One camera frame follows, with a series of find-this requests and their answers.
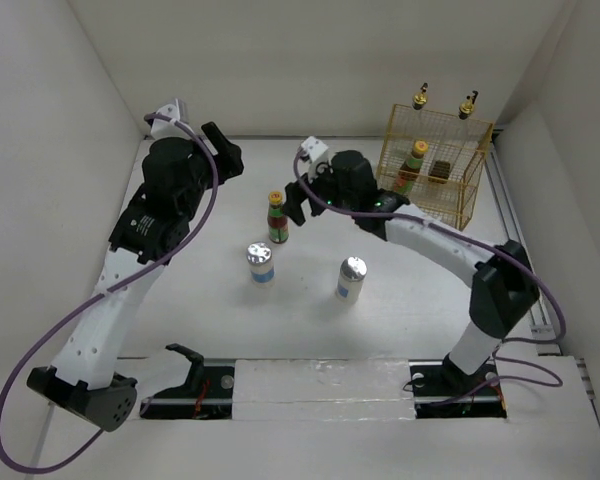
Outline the clear glass oil bottle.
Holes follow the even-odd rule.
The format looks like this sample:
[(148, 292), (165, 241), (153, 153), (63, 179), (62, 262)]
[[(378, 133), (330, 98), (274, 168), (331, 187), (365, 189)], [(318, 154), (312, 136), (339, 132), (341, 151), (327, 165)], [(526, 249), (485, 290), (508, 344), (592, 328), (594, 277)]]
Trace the clear glass oil bottle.
[(422, 84), (422, 86), (420, 87), (419, 92), (413, 96), (413, 99), (412, 99), (413, 116), (410, 120), (409, 128), (406, 130), (406, 134), (411, 138), (412, 144), (411, 144), (411, 147), (409, 150), (406, 149), (406, 144), (404, 142), (399, 144), (398, 147), (396, 148), (396, 154), (399, 155), (400, 158), (402, 159), (401, 166), (402, 166), (403, 162), (406, 160), (407, 156), (411, 153), (413, 143), (416, 140), (422, 140), (420, 138), (420, 136), (422, 134), (422, 130), (423, 130), (422, 113), (423, 113), (424, 107), (428, 101), (427, 91), (428, 91), (428, 83), (424, 82)]

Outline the dark liquid glass bottle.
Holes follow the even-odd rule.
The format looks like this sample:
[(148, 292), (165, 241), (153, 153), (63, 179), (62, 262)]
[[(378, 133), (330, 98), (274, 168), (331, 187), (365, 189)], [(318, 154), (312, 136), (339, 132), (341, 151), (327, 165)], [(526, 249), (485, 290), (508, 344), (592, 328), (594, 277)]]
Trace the dark liquid glass bottle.
[(458, 112), (442, 131), (434, 159), (427, 174), (430, 183), (445, 184), (451, 175), (452, 167), (459, 158), (467, 136), (467, 120), (475, 110), (475, 103), (479, 92), (473, 90), (459, 105)]

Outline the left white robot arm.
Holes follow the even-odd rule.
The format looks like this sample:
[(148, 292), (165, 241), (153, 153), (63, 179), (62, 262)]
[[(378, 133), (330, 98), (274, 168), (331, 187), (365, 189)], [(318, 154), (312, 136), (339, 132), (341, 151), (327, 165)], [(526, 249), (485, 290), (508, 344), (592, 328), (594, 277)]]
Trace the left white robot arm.
[(242, 174), (241, 149), (219, 127), (201, 127), (209, 153), (187, 134), (156, 137), (142, 162), (143, 181), (109, 237), (97, 301), (79, 315), (67, 343), (28, 387), (105, 432), (119, 428), (137, 399), (136, 379), (115, 370), (144, 297), (173, 253), (194, 234), (190, 223), (206, 191)]

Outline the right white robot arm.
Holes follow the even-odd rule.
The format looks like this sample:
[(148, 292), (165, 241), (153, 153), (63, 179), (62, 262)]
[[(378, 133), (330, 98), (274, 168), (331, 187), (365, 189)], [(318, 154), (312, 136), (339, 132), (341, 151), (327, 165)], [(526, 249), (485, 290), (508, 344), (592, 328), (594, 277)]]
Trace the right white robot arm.
[(440, 378), (453, 393), (473, 388), (496, 348), (538, 301), (525, 248), (478, 241), (424, 213), (404, 196), (378, 187), (369, 161), (356, 150), (329, 156), (298, 149), (293, 163), (309, 169), (286, 188), (285, 214), (298, 226), (324, 211), (348, 216), (363, 231), (406, 247), (459, 278), (470, 290), (470, 321), (444, 357)]

